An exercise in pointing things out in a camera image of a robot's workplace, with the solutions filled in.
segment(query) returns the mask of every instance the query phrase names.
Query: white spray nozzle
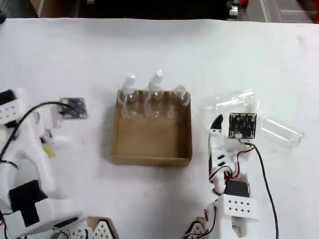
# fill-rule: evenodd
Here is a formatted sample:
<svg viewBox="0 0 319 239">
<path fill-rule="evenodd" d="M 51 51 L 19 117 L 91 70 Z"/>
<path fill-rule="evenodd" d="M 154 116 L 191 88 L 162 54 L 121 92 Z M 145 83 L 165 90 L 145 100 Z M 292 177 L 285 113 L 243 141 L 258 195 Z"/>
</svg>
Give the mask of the white spray nozzle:
<svg viewBox="0 0 319 239">
<path fill-rule="evenodd" d="M 124 94 L 132 94 L 135 91 L 135 79 L 136 76 L 132 73 L 129 73 L 124 84 L 123 84 L 123 92 Z"/>
<path fill-rule="evenodd" d="M 156 71 L 155 75 L 150 80 L 149 90 L 151 90 L 151 91 L 161 91 L 160 84 L 161 84 L 162 80 L 163 80 L 163 71 L 162 70 Z"/>
</svg>

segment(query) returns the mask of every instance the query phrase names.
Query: cardboard box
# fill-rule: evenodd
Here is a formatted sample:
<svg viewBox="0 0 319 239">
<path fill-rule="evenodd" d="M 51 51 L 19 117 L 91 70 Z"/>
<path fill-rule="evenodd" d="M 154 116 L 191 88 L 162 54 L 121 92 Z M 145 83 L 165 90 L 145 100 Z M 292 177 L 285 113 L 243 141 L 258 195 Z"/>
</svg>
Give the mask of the cardboard box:
<svg viewBox="0 0 319 239">
<path fill-rule="evenodd" d="M 39 17 L 73 17 L 78 0 L 30 0 Z"/>
<path fill-rule="evenodd" d="M 168 95 L 163 96 L 163 117 L 144 116 L 144 92 L 139 91 L 140 112 L 136 119 L 123 119 L 116 102 L 112 157 L 115 164 L 187 167 L 192 157 L 190 104 L 182 120 L 166 117 Z"/>
</svg>

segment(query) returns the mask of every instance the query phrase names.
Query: black wire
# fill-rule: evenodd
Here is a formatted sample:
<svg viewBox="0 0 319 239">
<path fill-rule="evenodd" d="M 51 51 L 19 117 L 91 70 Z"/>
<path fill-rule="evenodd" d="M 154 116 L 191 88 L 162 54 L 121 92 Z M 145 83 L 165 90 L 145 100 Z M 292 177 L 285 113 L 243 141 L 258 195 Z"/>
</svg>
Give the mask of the black wire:
<svg viewBox="0 0 319 239">
<path fill-rule="evenodd" d="M 214 222 L 213 222 L 213 225 L 211 226 L 211 229 L 210 229 L 207 233 L 205 233 L 204 235 L 198 237 L 197 239 L 204 238 L 205 236 L 207 236 L 208 234 L 210 234 L 210 233 L 213 231 L 213 229 L 214 229 L 214 227 L 215 227 L 215 222 L 216 222 L 216 211 L 217 211 L 217 208 L 216 208 L 216 207 L 214 207 L 214 211 L 215 211 L 215 212 L 214 212 Z"/>
<path fill-rule="evenodd" d="M 213 225 L 211 226 L 211 229 L 205 233 L 186 233 L 181 239 L 184 239 L 188 236 L 200 236 L 198 237 L 197 239 L 201 239 L 201 238 L 204 238 L 205 236 L 207 236 L 208 234 L 210 234 L 214 227 L 215 227 L 215 222 L 216 222 L 216 211 L 217 211 L 217 208 L 214 206 L 214 222 L 213 222 Z"/>
<path fill-rule="evenodd" d="M 230 170 L 230 172 L 228 172 L 228 171 L 225 171 L 224 173 L 228 173 L 231 177 L 233 176 L 233 171 L 231 170 L 231 168 L 228 166 L 228 165 L 223 165 L 223 166 L 221 166 L 221 167 L 219 167 L 215 172 L 213 172 L 210 176 L 209 176 L 209 181 L 211 181 L 214 177 L 215 177 L 215 175 L 216 175 L 216 173 L 220 170 L 220 169 L 222 169 L 222 168 L 228 168 L 229 170 Z"/>
<path fill-rule="evenodd" d="M 63 235 L 65 235 L 66 236 L 66 238 L 67 239 L 69 239 L 69 236 L 68 236 L 68 234 L 67 233 L 65 233 L 65 232 L 60 232 L 61 234 L 63 234 Z"/>
<path fill-rule="evenodd" d="M 4 223 L 4 238 L 8 239 L 8 235 L 6 234 L 6 230 L 7 230 L 6 224 Z"/>
<path fill-rule="evenodd" d="M 5 143 L 4 147 L 2 148 L 2 151 L 0 153 L 0 163 L 9 163 L 11 164 L 12 166 L 14 166 L 15 168 L 18 168 L 18 166 L 15 164 L 15 163 L 12 163 L 10 161 L 6 161 L 6 160 L 2 160 L 3 159 L 3 156 L 6 152 L 6 150 L 8 149 L 10 143 L 14 140 L 14 136 L 16 134 L 16 132 L 18 131 L 20 125 L 22 124 L 22 122 L 27 118 L 27 116 L 29 114 L 31 114 L 34 110 L 36 110 L 37 108 L 41 107 L 41 106 L 44 106 L 44 105 L 59 105 L 59 106 L 65 106 L 65 107 L 68 107 L 68 108 L 71 108 L 73 110 L 76 110 L 73 106 L 71 105 L 68 105 L 68 104 L 65 104 L 65 103 L 62 103 L 62 102 L 59 102 L 59 101 L 48 101 L 48 102 L 43 102 L 37 106 L 34 106 L 32 107 L 27 113 L 25 113 L 25 115 L 20 119 L 20 121 L 16 124 L 16 126 L 14 127 L 13 129 L 13 132 L 12 134 L 10 135 L 9 139 L 7 140 L 7 142 Z"/>
<path fill-rule="evenodd" d="M 261 155 L 260 155 L 260 152 L 259 152 L 258 148 L 256 147 L 256 145 L 254 145 L 253 143 L 248 143 L 248 142 L 243 142 L 243 144 L 253 146 L 253 147 L 255 148 L 257 154 L 258 154 L 258 157 L 259 157 L 259 160 L 260 160 L 261 169 L 262 169 L 262 171 L 263 171 L 263 177 L 264 177 L 264 180 L 265 180 L 267 193 L 268 193 L 268 196 L 269 196 L 269 199 L 270 199 L 270 203 L 271 203 L 271 206 L 272 206 L 273 212 L 274 212 L 275 227 L 276 227 L 276 239 L 279 239 L 279 227 L 278 227 L 277 213 L 276 213 L 276 209 L 275 209 L 275 204 L 274 204 L 274 201 L 273 201 L 273 197 L 271 196 L 271 193 L 270 193 L 270 190 L 269 190 L 269 186 L 268 186 L 268 182 L 267 182 L 267 178 L 266 178 L 266 173 L 265 173 L 265 167 L 264 167 L 263 159 L 262 159 L 262 157 L 261 157 Z"/>
</svg>

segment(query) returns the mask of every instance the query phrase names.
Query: red wire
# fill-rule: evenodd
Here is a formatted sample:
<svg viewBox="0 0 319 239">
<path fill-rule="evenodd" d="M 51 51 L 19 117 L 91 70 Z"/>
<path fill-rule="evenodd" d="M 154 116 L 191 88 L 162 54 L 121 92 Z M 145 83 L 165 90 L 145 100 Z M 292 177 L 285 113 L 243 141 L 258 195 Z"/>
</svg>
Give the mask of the red wire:
<svg viewBox="0 0 319 239">
<path fill-rule="evenodd" d="M 221 166 L 220 168 L 218 168 L 213 174 L 211 174 L 209 176 L 209 181 L 211 181 L 213 179 L 213 177 L 215 177 L 216 173 L 222 169 L 222 168 L 229 168 L 230 172 L 225 171 L 224 173 L 229 177 L 229 175 L 231 175 L 231 177 L 233 176 L 233 172 L 231 171 L 231 168 L 227 165 Z"/>
<path fill-rule="evenodd" d="M 239 164 L 239 159 L 238 159 L 238 156 L 241 154 L 241 153 L 248 153 L 248 152 L 250 152 L 250 151 L 252 151 L 252 150 L 254 150 L 255 148 L 254 147 L 251 147 L 251 148 L 249 148 L 249 149 L 247 149 L 247 150 L 243 150 L 243 151 L 239 151 L 238 153 L 237 153 L 237 173 L 236 173 L 236 175 L 234 176 L 234 177 L 231 177 L 230 179 L 237 179 L 238 178 L 238 176 L 239 176 L 239 174 L 240 174 L 240 164 Z"/>
</svg>

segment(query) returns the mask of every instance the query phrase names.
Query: plastic bottle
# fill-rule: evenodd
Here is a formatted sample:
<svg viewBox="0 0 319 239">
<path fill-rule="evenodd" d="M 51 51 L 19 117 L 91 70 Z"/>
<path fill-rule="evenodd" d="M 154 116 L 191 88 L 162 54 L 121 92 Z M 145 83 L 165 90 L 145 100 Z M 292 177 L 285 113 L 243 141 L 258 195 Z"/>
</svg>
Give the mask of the plastic bottle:
<svg viewBox="0 0 319 239">
<path fill-rule="evenodd" d="M 171 120 L 180 120 L 185 117 L 190 102 L 189 92 L 184 86 L 177 86 L 169 93 L 167 116 Z"/>
<path fill-rule="evenodd" d="M 164 92 L 160 86 L 162 80 L 163 72 L 158 70 L 149 82 L 144 102 L 146 117 L 159 118 L 163 114 Z"/>
<path fill-rule="evenodd" d="M 139 92 L 134 87 L 135 78 L 134 74 L 129 74 L 118 93 L 121 116 L 126 119 L 133 119 L 139 113 Z"/>
</svg>

